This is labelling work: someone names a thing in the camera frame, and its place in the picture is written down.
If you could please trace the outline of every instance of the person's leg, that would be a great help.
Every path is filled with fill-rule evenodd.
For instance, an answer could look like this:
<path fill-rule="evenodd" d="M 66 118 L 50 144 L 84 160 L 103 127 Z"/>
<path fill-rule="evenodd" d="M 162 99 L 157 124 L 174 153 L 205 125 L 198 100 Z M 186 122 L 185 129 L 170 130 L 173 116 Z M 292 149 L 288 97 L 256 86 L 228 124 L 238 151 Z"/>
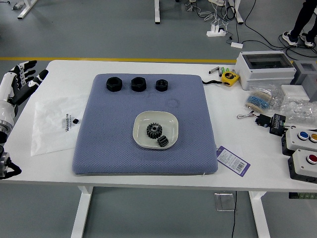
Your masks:
<path fill-rule="evenodd" d="M 306 2 L 303 3 L 303 7 L 301 11 L 298 14 L 297 20 L 295 22 L 294 29 L 291 31 L 290 35 L 292 38 L 297 38 L 299 34 L 301 33 L 304 26 L 309 22 L 311 19 L 314 10 L 317 6 L 317 0 L 306 0 Z M 315 22 L 315 29 L 316 31 L 315 36 L 317 35 L 317 23 Z"/>
<path fill-rule="evenodd" d="M 317 17 L 313 28 L 307 33 L 307 36 L 310 38 L 315 38 L 315 36 L 317 36 Z"/>

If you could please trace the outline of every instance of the spur gear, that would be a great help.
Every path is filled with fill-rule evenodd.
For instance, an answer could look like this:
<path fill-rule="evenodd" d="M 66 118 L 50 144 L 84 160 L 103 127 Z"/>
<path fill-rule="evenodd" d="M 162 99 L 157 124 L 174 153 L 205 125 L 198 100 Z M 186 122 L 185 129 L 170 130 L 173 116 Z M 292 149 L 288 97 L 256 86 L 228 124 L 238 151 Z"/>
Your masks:
<path fill-rule="evenodd" d="M 147 127 L 147 135 L 151 139 L 157 139 L 162 135 L 162 127 L 158 123 L 151 123 Z"/>
<path fill-rule="evenodd" d="M 160 147 L 164 147 L 165 145 L 168 144 L 168 139 L 165 135 L 162 135 L 159 139 L 158 139 L 158 143 L 160 145 Z"/>

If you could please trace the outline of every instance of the sneaker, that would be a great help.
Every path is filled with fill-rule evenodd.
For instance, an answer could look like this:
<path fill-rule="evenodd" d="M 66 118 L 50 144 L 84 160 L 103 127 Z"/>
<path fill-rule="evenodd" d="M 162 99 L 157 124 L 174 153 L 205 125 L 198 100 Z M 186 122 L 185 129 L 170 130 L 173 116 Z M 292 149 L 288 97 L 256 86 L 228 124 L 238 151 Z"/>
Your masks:
<path fill-rule="evenodd" d="M 304 41 L 306 47 L 311 48 L 315 46 L 315 39 L 310 38 L 308 34 L 306 33 L 301 34 L 301 39 L 302 41 Z"/>
<path fill-rule="evenodd" d="M 290 32 L 284 32 L 282 37 L 290 46 L 297 46 L 298 38 L 292 38 Z"/>

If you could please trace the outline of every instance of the table leg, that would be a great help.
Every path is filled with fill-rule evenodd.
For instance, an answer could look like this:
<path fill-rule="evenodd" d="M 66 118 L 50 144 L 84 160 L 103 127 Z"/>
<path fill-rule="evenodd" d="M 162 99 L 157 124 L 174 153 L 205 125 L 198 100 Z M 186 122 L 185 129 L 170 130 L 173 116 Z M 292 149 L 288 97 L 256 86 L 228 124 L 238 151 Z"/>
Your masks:
<path fill-rule="evenodd" d="M 20 15 L 18 15 L 18 19 L 23 19 L 37 1 L 38 0 L 24 0 L 26 6 L 24 10 L 20 13 Z"/>
<path fill-rule="evenodd" d="M 154 8 L 155 8 L 155 24 L 160 24 L 159 0 L 154 0 Z"/>
<path fill-rule="evenodd" d="M 240 13 L 238 11 L 239 5 L 240 5 L 240 1 L 241 0 L 228 0 L 230 6 L 235 6 L 235 8 L 236 8 L 236 19 L 237 19 L 238 23 L 239 24 L 243 24 L 244 21 L 243 21 Z"/>
<path fill-rule="evenodd" d="M 270 238 L 261 197 L 266 192 L 249 191 L 259 238 Z"/>
<path fill-rule="evenodd" d="M 90 199 L 93 192 L 93 186 L 78 186 L 81 190 L 80 201 L 74 222 L 71 238 L 82 238 L 84 234 L 86 218 L 89 210 Z"/>

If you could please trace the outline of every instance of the transparent plastic bag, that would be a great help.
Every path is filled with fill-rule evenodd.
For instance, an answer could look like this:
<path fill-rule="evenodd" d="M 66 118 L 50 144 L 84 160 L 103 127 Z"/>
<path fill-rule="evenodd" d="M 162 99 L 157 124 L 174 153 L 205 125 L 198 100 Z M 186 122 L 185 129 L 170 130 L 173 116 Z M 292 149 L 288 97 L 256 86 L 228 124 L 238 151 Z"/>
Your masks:
<path fill-rule="evenodd" d="M 280 111 L 288 123 L 317 127 L 317 102 L 310 103 L 285 96 Z"/>
<path fill-rule="evenodd" d="M 87 100 L 88 95 L 80 95 L 37 102 L 31 156 L 75 148 Z"/>
<path fill-rule="evenodd" d="M 250 85 L 250 95 L 247 98 L 246 108 L 259 113 L 266 110 L 279 110 L 284 94 L 280 86 Z"/>

